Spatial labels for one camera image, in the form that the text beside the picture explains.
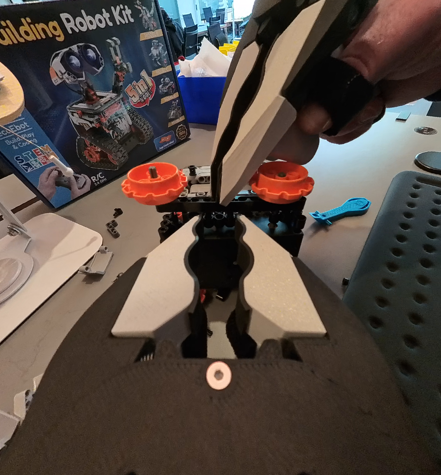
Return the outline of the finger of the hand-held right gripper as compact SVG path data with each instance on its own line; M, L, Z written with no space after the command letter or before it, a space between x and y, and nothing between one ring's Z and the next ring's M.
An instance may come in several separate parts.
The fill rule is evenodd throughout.
M347 36L351 1L254 1L251 15L263 14L263 159L296 118L286 89L308 59L329 56Z
M226 78L212 149L212 205L230 205L263 163L263 14L251 15Z

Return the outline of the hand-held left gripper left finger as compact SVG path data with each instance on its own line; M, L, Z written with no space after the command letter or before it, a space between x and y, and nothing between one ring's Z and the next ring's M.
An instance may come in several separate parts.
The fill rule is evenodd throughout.
M191 218L146 256L111 329L113 337L184 342L192 336L205 342L200 284L189 264L200 222Z

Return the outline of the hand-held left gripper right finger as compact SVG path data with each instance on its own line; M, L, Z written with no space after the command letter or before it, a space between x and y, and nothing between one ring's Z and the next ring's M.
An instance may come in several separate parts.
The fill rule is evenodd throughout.
M237 217L238 286L235 322L241 336L265 340L322 338L326 328L294 258L247 217Z

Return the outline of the building kit robot model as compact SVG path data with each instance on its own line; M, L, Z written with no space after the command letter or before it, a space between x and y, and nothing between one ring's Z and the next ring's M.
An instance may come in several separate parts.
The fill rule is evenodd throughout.
M158 228L160 243L191 219L201 217L199 244L190 258L201 284L202 303L208 290L215 291L223 301L237 288L241 268L237 264L234 228L241 215L292 256L298 256L306 223L305 197L289 204L274 204L259 199L247 186L223 207L212 197L209 165L189 165L175 171L174 164L160 162L133 168L121 188L128 198L163 214Z

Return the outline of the person's right hand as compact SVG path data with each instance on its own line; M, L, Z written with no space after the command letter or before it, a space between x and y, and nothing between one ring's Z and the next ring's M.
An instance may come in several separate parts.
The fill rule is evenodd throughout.
M319 138L348 143L365 134L387 107L426 98L441 90L441 0L381 0L336 51L336 57L378 86L378 95L333 137L329 114L318 104L298 113L288 131L295 144Z

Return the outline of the blue storage bin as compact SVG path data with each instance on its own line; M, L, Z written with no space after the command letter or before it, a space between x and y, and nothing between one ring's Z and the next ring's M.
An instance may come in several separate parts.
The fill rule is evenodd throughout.
M187 121L217 125L226 77L178 75L180 95Z

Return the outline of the crumpled white paper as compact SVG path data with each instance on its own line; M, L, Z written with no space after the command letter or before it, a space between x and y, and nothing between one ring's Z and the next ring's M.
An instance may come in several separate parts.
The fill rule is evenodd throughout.
M191 60L179 61L179 76L183 77L227 77L231 58L219 51L204 38L199 53Z

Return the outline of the grey panel piece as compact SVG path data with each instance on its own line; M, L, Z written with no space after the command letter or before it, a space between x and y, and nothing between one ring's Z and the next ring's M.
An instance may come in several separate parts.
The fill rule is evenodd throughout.
M101 246L93 257L79 267L78 272L87 276L104 276L113 258L113 252L107 246Z

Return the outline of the blue plastic pin tool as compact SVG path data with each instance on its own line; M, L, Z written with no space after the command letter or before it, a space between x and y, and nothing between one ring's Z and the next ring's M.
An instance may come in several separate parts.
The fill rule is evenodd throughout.
M309 215L320 225L331 226L346 217L363 216L369 210L371 202L366 198L350 198L342 205L328 211L310 212Z

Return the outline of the dark perforated tray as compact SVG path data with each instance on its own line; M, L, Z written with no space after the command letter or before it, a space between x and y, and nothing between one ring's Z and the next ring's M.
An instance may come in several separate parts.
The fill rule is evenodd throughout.
M441 468L441 177L394 177L343 301L395 373Z

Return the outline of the white rod with round tip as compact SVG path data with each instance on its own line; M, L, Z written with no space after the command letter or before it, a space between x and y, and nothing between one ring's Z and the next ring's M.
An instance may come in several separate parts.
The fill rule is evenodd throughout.
M56 167L56 170L58 171L59 174L67 178L74 176L73 169L71 169L68 165L65 165L54 152L45 151L41 147L40 147L40 151L43 154L43 156Z

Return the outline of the blue robot kit box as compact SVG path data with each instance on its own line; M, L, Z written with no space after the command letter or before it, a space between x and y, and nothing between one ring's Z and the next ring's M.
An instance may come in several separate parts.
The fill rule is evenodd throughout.
M12 132L0 128L0 156L51 208L190 137L163 13L158 1L0 5L0 62L24 94Z

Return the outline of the black oval object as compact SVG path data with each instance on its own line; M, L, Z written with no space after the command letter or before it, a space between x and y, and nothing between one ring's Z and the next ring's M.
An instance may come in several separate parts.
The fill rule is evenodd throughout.
M432 174L441 175L441 152L425 151L416 155L414 164Z

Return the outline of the white lamp base plate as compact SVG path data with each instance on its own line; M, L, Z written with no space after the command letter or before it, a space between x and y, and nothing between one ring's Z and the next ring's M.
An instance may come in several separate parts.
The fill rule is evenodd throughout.
M0 343L70 279L102 246L102 236L56 214L0 239Z

